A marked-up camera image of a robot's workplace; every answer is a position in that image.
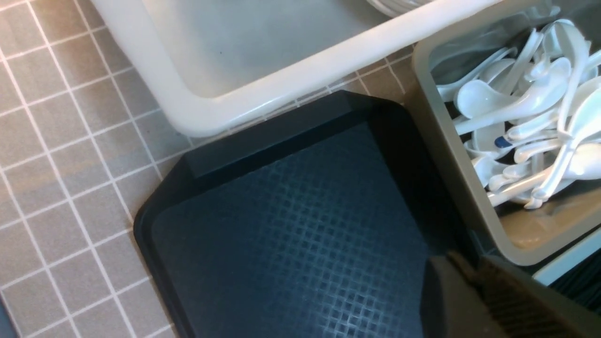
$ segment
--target gray tile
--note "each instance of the gray tile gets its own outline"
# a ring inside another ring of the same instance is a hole
[[[178,335],[175,333],[175,330],[173,330],[173,327],[170,327],[166,331],[163,331],[163,332],[159,333],[158,335],[156,335],[154,338],[177,338],[177,337],[178,337]]]
[[[129,70],[117,75],[115,81],[133,116],[155,110],[159,107],[154,96],[135,70]]]
[[[6,57],[44,44],[26,4],[0,12],[0,36],[0,48]]]
[[[60,263],[50,271],[70,312],[111,294],[90,251]]]
[[[404,93],[388,67],[363,77],[370,95],[382,99],[403,102]]]
[[[35,0],[31,5],[50,42],[86,31],[73,0]]]
[[[165,160],[161,163],[157,163],[157,167],[159,168],[160,174],[164,177],[167,177],[167,174],[169,174],[169,172],[171,171],[171,169],[173,169],[173,167],[175,166],[175,164],[177,163],[177,161],[180,160],[180,158],[182,158],[181,156],[176,156],[174,158],[170,158],[168,160]]]
[[[69,321],[64,321],[57,326],[46,330],[38,335],[35,338],[75,338],[75,332],[73,331],[73,327]]]
[[[27,102],[39,100],[66,89],[50,51],[47,49],[11,59],[8,61],[8,65]]]
[[[0,230],[0,285],[42,267],[23,223]]]
[[[150,281],[119,295],[121,305],[138,336],[146,336],[169,324],[169,319]]]
[[[111,239],[96,250],[116,291],[148,277],[133,233]]]
[[[113,177],[150,164],[150,158],[132,123],[102,133],[96,143]]]
[[[108,75],[100,54],[92,42],[92,37],[89,35],[53,46],[52,50],[71,86],[81,85]]]
[[[131,226],[112,185],[94,190],[73,202],[93,243]]]
[[[115,39],[108,29],[102,29],[95,32],[94,37],[100,46],[100,51],[102,52],[102,55],[104,55],[111,72],[118,72],[121,69],[132,66],[132,63],[129,62],[125,53],[119,48],[119,45],[117,45],[117,42],[115,42]]]
[[[0,181],[0,226],[10,223],[19,218],[19,213],[14,205],[8,188],[3,181]]]
[[[0,130],[0,165],[3,167],[43,152],[25,110],[0,116]]]
[[[29,108],[48,148],[56,148],[87,135],[84,122],[69,94]]]
[[[48,264],[88,246],[68,203],[36,215],[27,222]]]
[[[13,82],[8,76],[6,68],[0,66],[0,112],[17,108],[21,105],[21,100],[14,89]]]
[[[391,65],[392,71],[398,77],[398,80],[403,85],[405,93],[415,89],[418,85],[417,78],[411,67],[411,58],[401,60]]]
[[[45,156],[7,170],[6,176],[25,215],[65,199]]]
[[[337,85],[343,84],[343,83],[350,81],[352,79],[355,79],[355,78],[357,78],[357,73],[352,72],[351,74],[343,76],[342,78],[332,82],[331,84],[328,85],[328,87],[330,87],[330,88],[336,87]]]
[[[386,58],[388,59],[389,62],[393,62],[393,61],[408,57],[409,55],[411,55],[411,53],[413,53],[413,46],[407,46],[405,48],[401,48],[398,51],[388,55]]]
[[[108,300],[73,318],[75,326],[85,338],[127,338],[127,326],[117,303]]]
[[[74,95],[92,132],[129,119],[117,89],[110,79],[78,89]]]
[[[41,330],[67,315],[45,271],[4,289],[4,300],[24,336]]]
[[[90,0],[78,0],[78,3],[81,8],[81,12],[84,13],[84,17],[88,21],[88,25],[91,29],[105,25],[102,17],[100,17],[96,7],[94,7],[94,4],[92,4]]]
[[[52,153],[70,195],[109,180],[92,141],[85,140]]]
[[[359,79],[351,81],[343,86],[340,86],[336,88],[336,90],[346,90],[352,93],[367,95],[367,92],[365,91],[365,88],[363,87]]]
[[[379,67],[383,67],[386,65],[386,60],[381,59],[381,60],[377,60],[376,62],[370,64],[369,66],[365,66],[359,70],[357,70],[357,73],[359,73],[359,75],[363,75],[365,73],[369,73],[372,70],[378,69]]]
[[[127,176],[117,182],[129,212],[135,215],[150,194],[159,186],[160,180],[154,168]]]
[[[155,161],[190,148],[188,139],[173,129],[162,111],[144,116],[136,124]]]

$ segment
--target tiled countertop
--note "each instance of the tiled countertop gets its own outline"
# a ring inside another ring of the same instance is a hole
[[[174,337],[133,217],[179,156],[211,139],[169,126],[89,0],[0,0],[0,51],[0,293],[19,334]],[[409,56],[276,114],[340,89],[402,102]]]

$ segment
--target spoon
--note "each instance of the spoon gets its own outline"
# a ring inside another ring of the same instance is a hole
[[[503,85],[500,86],[500,92],[503,94],[511,94],[513,92],[517,82],[528,67],[530,59],[532,59],[542,41],[543,34],[537,32],[536,28],[533,28],[530,32],[530,36],[528,37],[526,45],[522,48],[522,52],[520,52],[520,54],[517,56],[516,62],[505,78]]]
[[[491,124],[537,115],[546,111],[563,97],[563,94],[566,92],[566,80],[569,74],[570,61],[566,58],[555,60],[551,64],[549,76],[534,81],[528,91],[517,101],[503,107],[499,107],[497,103],[495,105],[496,109],[488,110],[489,112],[486,114],[478,115],[476,113],[470,120],[455,125],[457,133],[463,135],[476,129],[490,126]],[[474,86],[471,88],[473,102],[482,101],[482,97],[499,97],[498,93],[487,84],[481,81],[477,82],[477,80],[471,83]],[[485,103],[480,103],[481,109],[486,107]]]
[[[472,69],[469,73],[467,73],[464,77],[462,77],[461,79],[450,83],[450,84],[443,84],[443,85],[437,85],[436,88],[438,89],[438,93],[441,95],[441,98],[444,102],[451,102],[453,101],[453,98],[455,97],[455,95],[457,94],[457,91],[466,83],[468,83],[469,81],[475,79],[476,77],[478,77],[478,75],[489,65],[491,65],[493,62],[498,61],[504,57],[506,57],[508,54],[515,52],[517,49],[516,48],[501,48],[498,51],[496,51],[495,53],[493,53],[491,56],[489,56],[488,58],[486,58],[486,60],[484,60],[482,63],[480,63],[478,66],[476,66],[476,68]]]
[[[549,176],[538,188],[532,191],[533,200],[538,200],[533,201],[535,205],[546,201],[553,194],[564,176],[578,145],[586,138],[601,132],[601,89],[595,90],[582,101],[582,104],[576,107],[576,112],[570,121],[567,132],[573,138],[561,147]]]
[[[482,80],[473,80],[459,89],[455,99],[455,107],[461,115],[474,118],[508,106],[516,100],[516,97],[501,94]]]
[[[518,183],[498,192],[489,192],[488,198],[493,206],[504,203],[522,192],[533,189],[545,180],[553,170],[549,167],[538,174],[532,175]],[[596,180],[601,179],[601,144],[583,144],[576,149],[569,162],[564,180]]]
[[[570,139],[573,135],[566,130],[566,119],[576,89],[580,83],[580,78],[587,65],[589,50],[584,36],[573,25],[559,22],[554,26],[554,30],[563,55],[565,55],[572,64],[572,74],[568,80],[566,94],[561,101],[558,113],[559,119],[557,121],[557,131],[560,133],[560,136],[562,136],[562,138]]]

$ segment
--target tray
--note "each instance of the tray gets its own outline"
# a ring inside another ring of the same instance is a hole
[[[187,153],[134,232],[182,337],[418,337],[426,258],[477,257],[403,107],[347,92]]]

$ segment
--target white plastic basin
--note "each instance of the white plastic basin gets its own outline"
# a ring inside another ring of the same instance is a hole
[[[366,0],[93,0],[165,115],[193,137],[280,107],[500,0],[388,19]]]

